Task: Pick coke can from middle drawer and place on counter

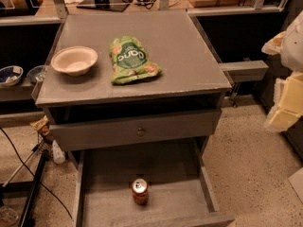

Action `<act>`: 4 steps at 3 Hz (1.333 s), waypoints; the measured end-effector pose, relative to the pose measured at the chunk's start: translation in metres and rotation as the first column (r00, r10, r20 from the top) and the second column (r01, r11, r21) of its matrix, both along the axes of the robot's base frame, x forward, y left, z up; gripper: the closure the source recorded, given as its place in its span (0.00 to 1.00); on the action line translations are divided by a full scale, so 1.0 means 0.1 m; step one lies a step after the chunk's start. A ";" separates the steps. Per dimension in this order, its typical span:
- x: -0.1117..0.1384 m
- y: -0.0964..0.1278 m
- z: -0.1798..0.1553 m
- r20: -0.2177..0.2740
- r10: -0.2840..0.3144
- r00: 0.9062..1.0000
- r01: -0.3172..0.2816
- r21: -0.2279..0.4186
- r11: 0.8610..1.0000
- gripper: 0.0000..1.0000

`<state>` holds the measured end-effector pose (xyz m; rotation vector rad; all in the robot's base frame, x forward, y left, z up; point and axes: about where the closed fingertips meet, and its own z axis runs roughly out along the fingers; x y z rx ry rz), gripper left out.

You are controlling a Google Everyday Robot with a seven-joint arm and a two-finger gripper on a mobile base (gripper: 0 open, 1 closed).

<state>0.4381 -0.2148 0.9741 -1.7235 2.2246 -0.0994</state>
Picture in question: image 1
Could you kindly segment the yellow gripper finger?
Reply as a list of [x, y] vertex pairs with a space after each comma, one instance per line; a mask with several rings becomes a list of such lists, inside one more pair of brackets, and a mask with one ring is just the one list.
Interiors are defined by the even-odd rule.
[[274, 38], [264, 44], [261, 51], [267, 55], [276, 55], [282, 52], [282, 42], [286, 32], [278, 33]]
[[282, 132], [303, 116], [303, 73], [292, 73], [286, 79], [277, 79], [274, 86], [274, 106], [264, 122], [271, 132]]

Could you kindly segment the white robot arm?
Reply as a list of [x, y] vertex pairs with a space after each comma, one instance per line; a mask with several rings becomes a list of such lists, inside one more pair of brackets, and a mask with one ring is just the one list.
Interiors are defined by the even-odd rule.
[[303, 116], [303, 11], [261, 51], [279, 54], [281, 64], [292, 71], [287, 78], [276, 79], [274, 106], [264, 123], [268, 131], [286, 131]]

